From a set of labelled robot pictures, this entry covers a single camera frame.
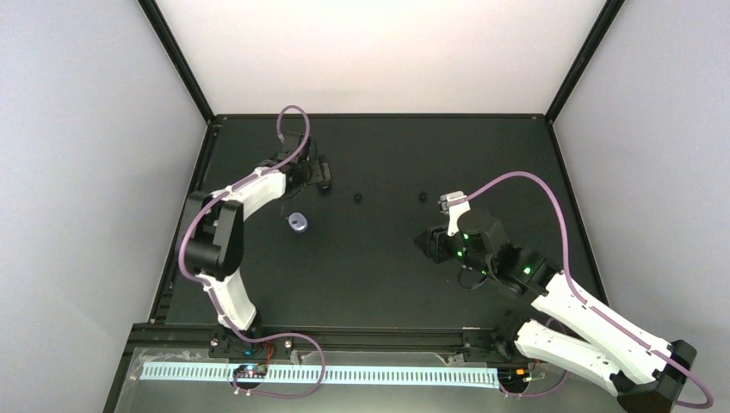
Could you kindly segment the black charging case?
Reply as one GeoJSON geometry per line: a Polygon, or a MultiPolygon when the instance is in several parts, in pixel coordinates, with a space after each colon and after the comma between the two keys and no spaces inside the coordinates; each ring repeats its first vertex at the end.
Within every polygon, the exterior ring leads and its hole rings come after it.
{"type": "Polygon", "coordinates": [[[324,174],[321,180],[316,184],[317,189],[322,193],[328,193],[331,190],[331,176],[324,174]]]}

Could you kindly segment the lavender earbud charging case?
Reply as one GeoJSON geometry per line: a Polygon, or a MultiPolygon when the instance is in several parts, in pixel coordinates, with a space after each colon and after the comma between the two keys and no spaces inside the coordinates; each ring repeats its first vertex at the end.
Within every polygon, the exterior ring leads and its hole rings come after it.
{"type": "Polygon", "coordinates": [[[294,212],[288,215],[288,224],[295,233],[303,233],[307,231],[309,224],[304,214],[294,212]]]}

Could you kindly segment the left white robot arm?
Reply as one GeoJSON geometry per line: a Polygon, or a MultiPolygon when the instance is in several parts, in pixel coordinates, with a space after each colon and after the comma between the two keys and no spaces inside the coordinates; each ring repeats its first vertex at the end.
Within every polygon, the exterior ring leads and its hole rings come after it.
{"type": "Polygon", "coordinates": [[[309,185],[323,190],[331,186],[329,164],[313,139],[289,135],[281,151],[240,181],[186,197],[176,241],[177,265],[185,278],[202,286],[223,326],[247,331],[257,318],[240,274],[246,220],[270,202],[294,197],[309,185]]]}

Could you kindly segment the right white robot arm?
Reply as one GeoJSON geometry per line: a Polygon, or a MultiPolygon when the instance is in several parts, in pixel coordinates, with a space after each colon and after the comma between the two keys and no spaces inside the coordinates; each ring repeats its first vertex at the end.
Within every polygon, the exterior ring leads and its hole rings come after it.
{"type": "Polygon", "coordinates": [[[568,335],[533,318],[507,314],[487,342],[499,359],[521,355],[547,361],[602,387],[627,412],[670,412],[678,406],[696,358],[694,347],[631,324],[539,252],[512,243],[487,211],[448,217],[446,225],[428,228],[414,240],[428,259],[455,260],[461,272],[479,274],[472,289],[493,282],[518,305],[572,331],[568,335]]]}

